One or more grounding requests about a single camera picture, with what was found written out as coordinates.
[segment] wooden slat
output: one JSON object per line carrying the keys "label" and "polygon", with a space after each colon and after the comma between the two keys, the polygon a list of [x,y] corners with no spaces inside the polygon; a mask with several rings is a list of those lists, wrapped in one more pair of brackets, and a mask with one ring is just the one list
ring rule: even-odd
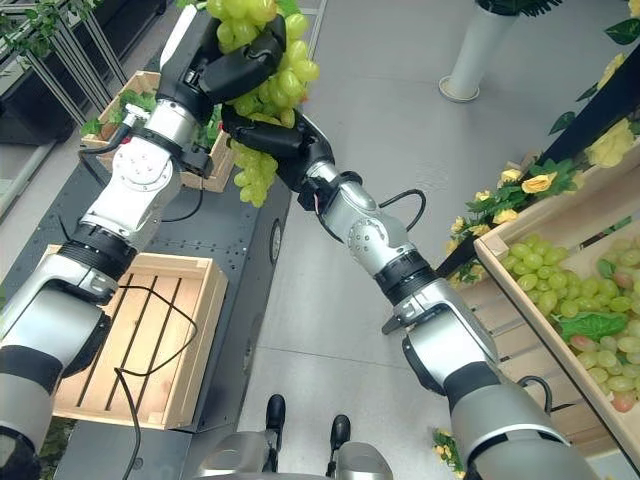
{"label": "wooden slat", "polygon": [[[151,276],[134,275],[131,285],[151,287],[153,279]],[[83,409],[104,410],[106,408],[117,380],[113,369],[122,364],[148,296],[149,293],[143,290],[128,290],[125,293],[127,310],[116,317],[102,355],[98,359],[96,371],[89,382],[89,388],[82,399],[80,406]]]}
{"label": "wooden slat", "polygon": [[[153,291],[163,298],[171,300],[178,285],[175,277],[160,277],[157,279]],[[131,343],[131,352],[124,363],[124,368],[132,372],[144,373],[149,370],[153,353],[156,350],[161,331],[164,329],[165,319],[169,312],[169,306],[155,295],[149,297],[147,308],[144,310],[142,318],[139,320],[136,336]],[[177,350],[182,344],[175,345]],[[145,383],[144,377],[124,374],[125,381],[131,392],[136,405],[140,401],[142,385]],[[109,404],[109,410],[119,412],[125,416],[129,412],[129,404],[121,385],[116,388],[113,398]]]}
{"label": "wooden slat", "polygon": [[177,377],[162,420],[163,424],[172,425],[172,428],[188,425],[193,420],[207,353],[211,349],[226,289],[226,276],[220,267],[210,264],[197,300],[197,314],[193,319],[200,326],[198,337],[193,342],[193,348],[185,351],[179,359]]}

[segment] green grape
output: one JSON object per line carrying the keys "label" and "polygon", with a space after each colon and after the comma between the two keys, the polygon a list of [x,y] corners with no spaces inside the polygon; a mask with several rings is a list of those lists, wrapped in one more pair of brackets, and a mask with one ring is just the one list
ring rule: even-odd
{"label": "green grape", "polygon": [[296,77],[296,74],[291,70],[286,70],[278,74],[278,85],[284,93],[290,97],[300,95],[303,90],[303,86]]}
{"label": "green grape", "polygon": [[583,297],[591,298],[596,293],[598,293],[599,282],[595,277],[589,277],[584,282],[582,282],[582,286],[580,287],[580,292]]}
{"label": "green grape", "polygon": [[555,247],[551,248],[544,255],[544,264],[545,265],[557,265],[562,260],[569,256],[569,252],[564,247]]}
{"label": "green grape", "polygon": [[623,365],[622,375],[627,378],[640,377],[640,365]]}
{"label": "green grape", "polygon": [[629,320],[629,323],[627,323],[627,330],[629,332],[629,336],[640,337],[640,320]]}
{"label": "green grape", "polygon": [[226,20],[229,18],[229,12],[224,8],[224,0],[208,0],[207,11],[212,17],[220,20]]}
{"label": "green grape", "polygon": [[299,60],[307,60],[307,44],[302,40],[296,40],[287,47],[287,57],[291,65]]}
{"label": "green grape", "polygon": [[502,263],[502,266],[505,268],[505,270],[507,270],[508,272],[511,272],[513,271],[514,265],[519,261],[520,260],[517,257],[514,257],[513,255],[508,255],[500,263]]}
{"label": "green grape", "polygon": [[598,387],[600,388],[600,391],[602,393],[604,393],[605,395],[609,395],[611,393],[611,389],[609,387],[607,387],[607,383],[599,383]]}
{"label": "green grape", "polygon": [[527,255],[531,254],[531,249],[527,247],[524,243],[514,243],[511,246],[511,250],[509,251],[511,255],[521,260],[524,259]]}
{"label": "green grape", "polygon": [[602,350],[597,353],[598,365],[603,368],[611,368],[618,363],[618,359],[613,352]]}
{"label": "green grape", "polygon": [[611,377],[607,380],[607,386],[613,392],[628,392],[633,390],[634,382],[632,379],[622,376]]}
{"label": "green grape", "polygon": [[551,286],[549,285],[549,282],[546,280],[538,280],[538,290],[540,290],[541,292],[548,292],[549,290],[551,290]]}
{"label": "green grape", "polygon": [[536,287],[537,283],[538,283],[538,277],[536,276],[535,273],[527,273],[526,275],[523,275],[522,277],[520,277],[520,279],[518,280],[518,285],[525,292],[528,292],[529,290],[533,290]]}
{"label": "green grape", "polygon": [[270,22],[276,18],[278,13],[278,5],[275,0],[250,0],[248,9],[249,15],[257,23]]}
{"label": "green grape", "polygon": [[542,293],[540,292],[540,290],[529,290],[527,292],[527,296],[531,299],[531,301],[535,304],[538,303],[538,301],[540,300],[540,295],[542,295]]}
{"label": "green grape", "polygon": [[311,60],[298,60],[291,68],[301,82],[313,82],[320,76],[320,67]]}
{"label": "green grape", "polygon": [[625,267],[633,267],[640,263],[640,250],[632,249],[627,250],[623,254],[620,255],[619,262],[621,265]]}
{"label": "green grape", "polygon": [[271,101],[280,108],[287,106],[289,99],[287,95],[280,89],[278,81],[275,79],[269,80],[269,94],[271,95]]}
{"label": "green grape", "polygon": [[617,297],[620,294],[616,282],[608,278],[600,280],[600,283],[598,285],[598,292],[602,295],[606,295],[609,298]]}
{"label": "green grape", "polygon": [[618,339],[618,348],[624,353],[640,353],[640,338],[622,337]]}
{"label": "green grape", "polygon": [[240,200],[243,202],[250,202],[253,198],[253,189],[251,185],[247,185],[242,190],[240,190]]}
{"label": "green grape", "polygon": [[257,106],[258,103],[256,101],[256,98],[251,94],[241,96],[233,104],[236,113],[243,117],[248,117],[249,115],[251,115],[256,110]]}
{"label": "green grape", "polygon": [[513,273],[515,273],[516,275],[519,275],[519,276],[526,275],[526,274],[532,273],[532,272],[533,272],[533,270],[531,270],[529,267],[527,267],[522,262],[518,262],[513,266]]}
{"label": "green grape", "polygon": [[529,248],[533,248],[533,246],[541,240],[540,235],[537,233],[532,233],[527,238],[524,239],[522,243],[524,243]]}
{"label": "green grape", "polygon": [[602,307],[606,307],[609,305],[609,302],[611,301],[610,297],[607,297],[606,295],[602,294],[602,293],[598,293],[596,294],[593,299]]}
{"label": "green grape", "polygon": [[557,303],[558,296],[556,295],[556,292],[550,290],[540,295],[540,300],[538,300],[538,308],[543,314],[548,315],[556,307]]}
{"label": "green grape", "polygon": [[531,250],[533,250],[534,253],[537,253],[538,255],[542,255],[544,257],[547,252],[551,250],[551,247],[551,242],[547,240],[540,240],[534,245]]}
{"label": "green grape", "polygon": [[567,286],[567,277],[564,273],[554,273],[549,277],[549,286],[554,290]]}
{"label": "green grape", "polygon": [[593,378],[596,383],[604,383],[609,378],[609,374],[607,373],[607,371],[599,367],[590,368],[587,371],[589,372],[589,375],[591,375],[591,378]]}
{"label": "green grape", "polygon": [[563,317],[573,318],[578,314],[578,312],[578,305],[572,300],[565,300],[562,302],[562,305],[560,305],[560,313]]}
{"label": "green grape", "polygon": [[524,256],[522,262],[531,270],[538,270],[543,263],[542,256],[537,253],[529,253]]}
{"label": "green grape", "polygon": [[246,0],[224,0],[224,6],[233,18],[242,18],[247,14]]}
{"label": "green grape", "polygon": [[216,31],[218,40],[222,43],[231,44],[235,40],[235,34],[233,33],[232,23],[230,21],[224,21],[218,26]]}
{"label": "green grape", "polygon": [[296,124],[296,114],[292,108],[287,108],[280,112],[280,121],[287,128],[293,128]]}
{"label": "green grape", "polygon": [[235,183],[236,186],[242,188],[249,185],[249,179],[247,178],[247,175],[244,172],[240,172],[235,177],[233,177],[233,183]]}
{"label": "green grape", "polygon": [[301,13],[294,13],[285,19],[287,26],[287,39],[298,40],[309,28],[309,21]]}
{"label": "green grape", "polygon": [[609,302],[609,308],[612,312],[626,312],[631,308],[631,299],[629,297],[615,297]]}
{"label": "green grape", "polygon": [[547,265],[544,265],[538,269],[538,277],[543,280],[548,280],[549,277],[551,277],[551,275],[553,275],[554,273],[555,272],[553,271],[553,269]]}
{"label": "green grape", "polygon": [[562,300],[566,298],[569,294],[569,289],[567,287],[556,288],[556,295],[558,295],[558,300]]}
{"label": "green grape", "polygon": [[613,367],[607,368],[607,372],[609,372],[609,375],[622,375],[622,364],[620,362],[616,363]]}
{"label": "green grape", "polygon": [[631,240],[627,238],[619,238],[615,242],[613,242],[613,245],[611,246],[611,248],[613,250],[617,250],[621,252],[624,250],[629,250],[632,246],[633,246],[633,242]]}
{"label": "green grape", "polygon": [[258,36],[258,29],[248,20],[236,19],[231,23],[231,27],[236,37],[236,43],[239,45],[251,43]]}
{"label": "green grape", "polygon": [[569,288],[567,288],[567,298],[569,300],[575,300],[579,296],[580,296],[580,287],[571,285]]}
{"label": "green grape", "polygon": [[618,351],[618,341],[607,335],[600,339],[600,347],[604,350],[616,353]]}
{"label": "green grape", "polygon": [[578,361],[584,368],[589,370],[591,367],[595,367],[598,363],[598,354],[595,352],[582,352],[578,354]]}

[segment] green grape bunch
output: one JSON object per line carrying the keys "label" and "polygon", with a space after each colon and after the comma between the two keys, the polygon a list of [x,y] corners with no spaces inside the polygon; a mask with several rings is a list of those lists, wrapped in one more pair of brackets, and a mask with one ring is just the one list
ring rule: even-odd
{"label": "green grape bunch", "polygon": [[[287,46],[278,71],[262,85],[230,102],[236,113],[255,121],[286,128],[295,124],[294,107],[307,98],[310,82],[320,74],[318,65],[309,60],[306,42],[301,40],[309,28],[301,13],[286,13],[276,0],[208,0],[207,11],[221,21],[216,35],[224,54],[251,43],[276,18],[285,17]],[[234,162],[242,169],[234,178],[241,188],[240,200],[259,208],[267,199],[275,180],[278,163],[270,155],[232,141]]]}

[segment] black cable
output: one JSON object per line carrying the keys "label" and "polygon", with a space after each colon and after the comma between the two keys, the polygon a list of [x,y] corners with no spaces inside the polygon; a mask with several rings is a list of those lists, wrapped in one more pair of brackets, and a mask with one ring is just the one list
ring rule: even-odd
{"label": "black cable", "polygon": [[191,213],[184,215],[178,218],[169,218],[167,220],[162,220],[162,223],[174,223],[181,222],[182,220],[186,220],[187,218],[193,217],[196,213],[200,211],[200,207],[202,207],[202,201],[204,200],[204,179],[202,179],[202,185],[200,187],[200,197],[198,198],[198,203],[196,204],[196,208],[194,208]]}
{"label": "black cable", "polygon": [[131,131],[131,127],[126,123],[123,123],[118,127],[116,133],[113,134],[109,143],[100,148],[84,148],[82,150],[78,150],[78,158],[80,159],[80,163],[87,169],[87,171],[91,174],[98,185],[102,188],[106,187],[107,184],[104,183],[104,180],[98,175],[98,172],[94,170],[94,168],[89,164],[88,157],[89,155],[101,155],[103,153],[108,153],[116,148],[122,143],[122,141],[127,138],[129,132]]}
{"label": "black cable", "polygon": [[142,443],[142,430],[140,429],[140,421],[138,420],[138,413],[136,412],[136,405],[133,400],[133,395],[131,394],[129,385],[127,385],[127,381],[124,378],[124,374],[126,373],[127,375],[133,375],[134,377],[148,377],[149,375],[152,375],[153,373],[157,372],[161,368],[167,366],[169,363],[175,360],[182,352],[184,352],[186,348],[195,340],[196,336],[198,335],[198,325],[191,319],[191,317],[189,317],[189,315],[187,315],[178,307],[176,307],[173,302],[170,302],[169,300],[164,298],[162,295],[160,295],[159,293],[155,292],[154,290],[148,287],[142,287],[137,285],[121,285],[120,288],[125,290],[128,290],[128,289],[145,290],[150,294],[155,295],[157,298],[159,298],[164,303],[169,305],[169,308],[175,310],[184,318],[186,318],[189,324],[193,327],[193,334],[184,343],[184,345],[180,348],[180,350],[174,353],[168,360],[165,360],[160,365],[158,365],[155,368],[152,368],[148,372],[139,373],[139,372],[133,372],[131,370],[127,370],[125,368],[118,368],[118,367],[114,368],[114,371],[116,372],[116,377],[122,384],[122,389],[124,390],[125,396],[127,397],[127,403],[129,404],[129,411],[131,412],[131,418],[133,419],[133,429],[135,431],[135,436],[136,436],[135,444],[131,452],[131,458],[129,459],[129,464],[127,465],[124,475],[122,476],[122,480],[127,480],[129,478],[129,475],[131,474],[131,471],[133,470],[136,459],[138,458],[138,452],[140,451],[140,444]]}
{"label": "black cable", "polygon": [[544,412],[547,415],[551,415],[551,407],[553,404],[553,393],[551,393],[551,387],[546,380],[535,375],[527,375],[526,377],[522,377],[520,380],[518,380],[518,385],[524,388],[530,382],[536,382],[540,384],[540,386],[544,390]]}
{"label": "black cable", "polygon": [[424,215],[424,211],[427,209],[427,196],[424,194],[422,190],[418,190],[417,188],[406,190],[402,193],[399,193],[395,197],[390,198],[386,202],[382,202],[380,205],[378,205],[380,208],[385,208],[391,205],[392,203],[396,203],[398,200],[408,197],[409,195],[417,195],[418,197],[420,197],[420,209],[418,210],[418,213],[416,214],[415,218],[411,221],[411,223],[407,225],[407,232],[411,231],[411,229],[416,226],[416,224],[422,218],[422,215]]}

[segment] green leaf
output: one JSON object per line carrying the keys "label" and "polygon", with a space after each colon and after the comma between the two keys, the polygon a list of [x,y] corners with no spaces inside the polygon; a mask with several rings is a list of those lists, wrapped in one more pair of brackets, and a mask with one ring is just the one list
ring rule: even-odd
{"label": "green leaf", "polygon": [[581,312],[574,318],[559,317],[558,324],[565,342],[574,335],[584,335],[599,342],[602,337],[624,330],[627,319],[624,313]]}
{"label": "green leaf", "polygon": [[640,19],[630,18],[605,30],[618,45],[629,45],[640,36]]}
{"label": "green leaf", "polygon": [[92,118],[80,129],[82,135],[98,135],[102,131],[102,124],[97,118]]}
{"label": "green leaf", "polygon": [[294,13],[300,13],[300,7],[298,7],[298,2],[296,0],[276,0],[276,3],[284,12],[285,18],[289,15],[293,15]]}
{"label": "green leaf", "polygon": [[587,90],[584,91],[582,95],[578,97],[576,102],[580,102],[582,100],[586,100],[587,98],[593,97],[596,93],[598,93],[598,84],[594,83]]}
{"label": "green leaf", "polygon": [[613,274],[616,273],[615,264],[605,260],[604,258],[598,260],[596,265],[598,267],[598,273],[600,273],[603,278],[611,278],[613,277]]}
{"label": "green leaf", "polygon": [[553,135],[554,133],[560,132],[567,128],[571,122],[576,118],[575,112],[565,112],[553,124],[551,130],[549,131],[549,135]]}

